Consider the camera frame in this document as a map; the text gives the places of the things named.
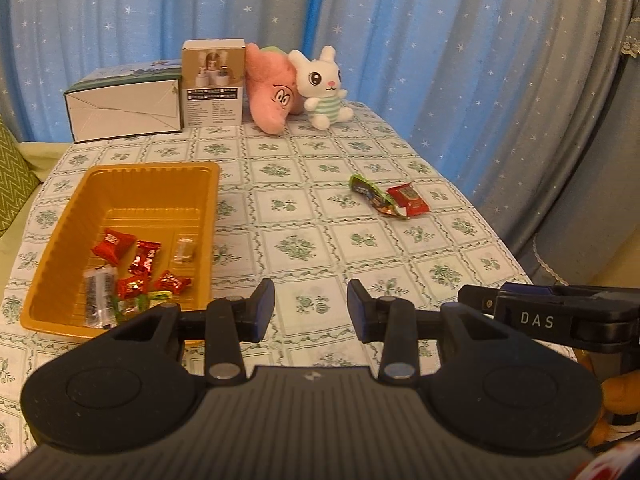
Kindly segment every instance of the cardboard box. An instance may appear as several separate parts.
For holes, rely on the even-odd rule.
[[[76,142],[179,132],[180,60],[100,68],[65,92]]]
[[[184,126],[242,123],[244,40],[189,40],[182,46]]]

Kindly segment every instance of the plush toy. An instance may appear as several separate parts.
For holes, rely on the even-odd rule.
[[[326,130],[333,123],[353,117],[353,110],[340,103],[347,97],[347,91],[340,89],[340,70],[332,46],[323,47],[318,60],[309,61],[299,50],[289,52],[289,59],[298,72],[298,91],[307,98],[305,110],[315,128]]]
[[[303,111],[303,99],[296,87],[296,69],[287,54],[274,46],[245,50],[246,94],[257,126],[266,134],[284,131],[287,115]]]

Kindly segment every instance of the bunny face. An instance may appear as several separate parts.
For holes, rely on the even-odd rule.
[[[335,49],[325,46],[320,59],[309,61],[302,52],[292,50],[289,59],[296,67],[298,91],[304,97],[331,97],[340,89],[340,69],[334,61]]]

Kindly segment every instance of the floral tablecloth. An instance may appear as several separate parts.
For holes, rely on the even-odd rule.
[[[276,283],[265,340],[243,346],[249,373],[258,364],[376,369],[380,345],[361,344],[351,327],[350,278],[374,296],[400,296],[419,308],[437,308],[464,283],[527,281],[465,197],[375,113],[351,105],[353,122],[327,132],[300,117],[289,121],[285,135],[272,137],[248,118],[242,126],[102,140],[66,152],[33,203],[0,308],[0,465],[11,465],[34,445],[20,413],[25,378],[78,344],[28,332],[18,318],[66,202],[96,164],[220,164],[211,295],[247,296],[265,277]],[[433,212],[405,221],[382,218],[349,190],[352,173],[383,187],[411,181]],[[437,369],[434,342],[420,343],[420,359],[422,373]],[[203,363],[202,348],[185,352],[189,371],[201,374]]]

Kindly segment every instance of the metal screw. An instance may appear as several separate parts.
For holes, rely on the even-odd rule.
[[[409,379],[415,374],[415,368],[408,363],[390,363],[384,371],[392,379]]]
[[[215,379],[233,379],[240,371],[240,367],[233,363],[218,363],[209,367],[209,375]]]

